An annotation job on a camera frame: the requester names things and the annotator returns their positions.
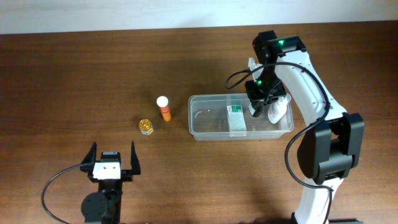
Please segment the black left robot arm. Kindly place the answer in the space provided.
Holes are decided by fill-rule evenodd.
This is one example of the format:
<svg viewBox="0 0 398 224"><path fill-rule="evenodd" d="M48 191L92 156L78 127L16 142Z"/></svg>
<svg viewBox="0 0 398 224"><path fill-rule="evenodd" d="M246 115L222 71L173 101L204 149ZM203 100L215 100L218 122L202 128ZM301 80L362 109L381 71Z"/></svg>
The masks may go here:
<svg viewBox="0 0 398 224"><path fill-rule="evenodd" d="M81 213L85 223L119 223L123 183L133 181L135 175L141 174L134 143L131 144L130 169L121 168L120 152L102 152L96 159L97 145L91 149L81 162L80 170L98 184L98 190L87 195L81 203Z"/></svg>

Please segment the dark bottle white cap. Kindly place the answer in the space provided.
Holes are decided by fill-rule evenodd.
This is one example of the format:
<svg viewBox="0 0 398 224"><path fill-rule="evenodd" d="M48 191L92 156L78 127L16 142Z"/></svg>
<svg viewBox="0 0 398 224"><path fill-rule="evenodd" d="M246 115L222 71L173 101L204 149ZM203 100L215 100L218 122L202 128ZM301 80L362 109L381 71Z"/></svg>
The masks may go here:
<svg viewBox="0 0 398 224"><path fill-rule="evenodd" d="M251 114L252 117L254 118L258 118L260 117L260 115L262 114L264 110L264 105L263 104L249 104L249 112Z"/></svg>

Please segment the white spray bottle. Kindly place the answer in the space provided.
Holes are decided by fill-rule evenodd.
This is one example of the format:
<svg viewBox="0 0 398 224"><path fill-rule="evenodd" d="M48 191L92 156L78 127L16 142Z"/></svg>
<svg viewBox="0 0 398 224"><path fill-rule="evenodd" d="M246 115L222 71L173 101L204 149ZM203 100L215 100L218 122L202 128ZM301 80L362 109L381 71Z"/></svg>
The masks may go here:
<svg viewBox="0 0 398 224"><path fill-rule="evenodd" d="M286 95L279 97L276 102L270 105L267 115L272 124L276 124L285 115L289 101L290 96Z"/></svg>

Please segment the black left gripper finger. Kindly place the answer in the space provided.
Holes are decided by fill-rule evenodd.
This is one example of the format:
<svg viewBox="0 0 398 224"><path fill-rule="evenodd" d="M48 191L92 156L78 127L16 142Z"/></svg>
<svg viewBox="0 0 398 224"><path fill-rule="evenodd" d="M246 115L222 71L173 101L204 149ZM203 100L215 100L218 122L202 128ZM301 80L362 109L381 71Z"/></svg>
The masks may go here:
<svg viewBox="0 0 398 224"><path fill-rule="evenodd" d="M95 163L95 161L96 161L96 149L97 149L97 144L96 144L96 142L94 142L92 144L90 150L88 151L88 153L86 154L86 156L82 160L81 164L93 164L93 163Z"/></svg>
<svg viewBox="0 0 398 224"><path fill-rule="evenodd" d="M131 170L133 175L140 175L141 174L141 165L139 159L136 154L136 148L134 141L131 143Z"/></svg>

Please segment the white green medicine box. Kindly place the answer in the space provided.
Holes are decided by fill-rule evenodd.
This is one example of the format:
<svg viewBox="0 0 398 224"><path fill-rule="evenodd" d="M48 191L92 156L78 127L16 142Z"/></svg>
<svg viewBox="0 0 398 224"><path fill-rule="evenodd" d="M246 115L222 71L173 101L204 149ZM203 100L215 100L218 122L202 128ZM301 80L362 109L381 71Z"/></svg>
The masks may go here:
<svg viewBox="0 0 398 224"><path fill-rule="evenodd" d="M243 107L240 105L229 105L226 107L231 137L241 137L247 135L246 123L244 120Z"/></svg>

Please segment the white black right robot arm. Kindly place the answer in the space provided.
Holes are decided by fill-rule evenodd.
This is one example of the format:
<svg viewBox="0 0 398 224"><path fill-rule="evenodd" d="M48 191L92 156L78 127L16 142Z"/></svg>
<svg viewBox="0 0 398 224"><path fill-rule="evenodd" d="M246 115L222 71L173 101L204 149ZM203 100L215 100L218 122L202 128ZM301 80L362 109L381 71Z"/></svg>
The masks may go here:
<svg viewBox="0 0 398 224"><path fill-rule="evenodd" d="M364 120L349 114L330 94L317 75L306 46L296 35L278 38L274 31L258 33L252 46L259 61L251 73L257 78L245 83L251 115L258 117L265 106L290 94L306 127L288 143L284 159L297 139L297 160L305 176L292 178L303 186L292 223L328 223L337 188L359 162Z"/></svg>

